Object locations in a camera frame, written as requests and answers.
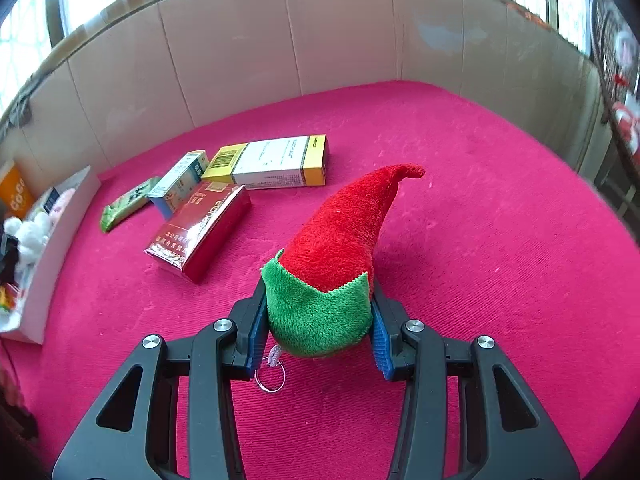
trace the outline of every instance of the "barcode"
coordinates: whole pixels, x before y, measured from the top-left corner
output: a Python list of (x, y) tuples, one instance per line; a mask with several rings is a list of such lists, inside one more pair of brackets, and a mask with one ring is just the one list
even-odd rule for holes
[(216, 155), (216, 158), (213, 159), (212, 163), (209, 165), (210, 168), (224, 168), (231, 164), (231, 161), (234, 158), (234, 155), (238, 152), (238, 150), (233, 150), (232, 152), (220, 152)]

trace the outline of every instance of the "metal screw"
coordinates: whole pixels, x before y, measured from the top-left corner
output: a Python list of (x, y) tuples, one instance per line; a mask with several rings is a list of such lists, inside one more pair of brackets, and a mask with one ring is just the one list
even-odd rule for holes
[(493, 348), (495, 346), (495, 341), (487, 335), (481, 335), (478, 338), (478, 344), (482, 348)]
[(155, 348), (159, 344), (160, 337), (155, 334), (148, 335), (142, 340), (142, 346), (145, 348)]
[(424, 330), (424, 323), (419, 319), (410, 319), (406, 322), (406, 329), (409, 332), (422, 332)]
[(219, 319), (213, 324), (213, 329), (216, 332), (226, 332), (233, 326), (230, 319)]

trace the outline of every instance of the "metal ring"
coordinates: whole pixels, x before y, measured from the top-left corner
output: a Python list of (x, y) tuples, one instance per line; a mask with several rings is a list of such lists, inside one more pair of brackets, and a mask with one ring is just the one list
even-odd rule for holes
[[(263, 361), (268, 361), (268, 360), (269, 360), (269, 358), (268, 358), (268, 357), (263, 357), (263, 358), (262, 358), (262, 360), (263, 360)], [(286, 382), (286, 380), (287, 380), (287, 373), (286, 373), (286, 371), (284, 370), (284, 365), (282, 364), (282, 361), (278, 361), (278, 366), (279, 366), (279, 367), (280, 367), (280, 369), (282, 370), (282, 384), (281, 384), (280, 386), (278, 386), (275, 390), (270, 390), (270, 389), (268, 389), (264, 384), (262, 384), (262, 383), (260, 382), (260, 379), (258, 378), (258, 370), (259, 370), (259, 369), (258, 369), (258, 370), (256, 370), (256, 371), (254, 372), (254, 379), (255, 379), (255, 383), (258, 385), (258, 387), (259, 387), (262, 391), (267, 392), (268, 394), (277, 394), (277, 393), (282, 389), (282, 387), (284, 386), (284, 383), (285, 383), (285, 382)]]

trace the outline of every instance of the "red cigarette box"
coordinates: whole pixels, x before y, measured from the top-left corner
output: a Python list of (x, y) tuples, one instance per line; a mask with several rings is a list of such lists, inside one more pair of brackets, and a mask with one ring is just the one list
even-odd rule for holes
[(250, 205), (244, 186), (202, 181), (156, 233), (145, 253), (164, 268), (199, 283), (212, 256)]

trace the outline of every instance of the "green packet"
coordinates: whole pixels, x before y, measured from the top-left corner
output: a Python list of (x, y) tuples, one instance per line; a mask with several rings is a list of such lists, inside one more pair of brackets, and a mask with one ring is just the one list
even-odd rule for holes
[(146, 196), (159, 180), (159, 176), (145, 180), (142, 184), (127, 191), (115, 202), (105, 207), (102, 212), (102, 217), (100, 218), (100, 229), (102, 229), (102, 232), (108, 233), (125, 218), (133, 215), (138, 209), (147, 204), (149, 199)]

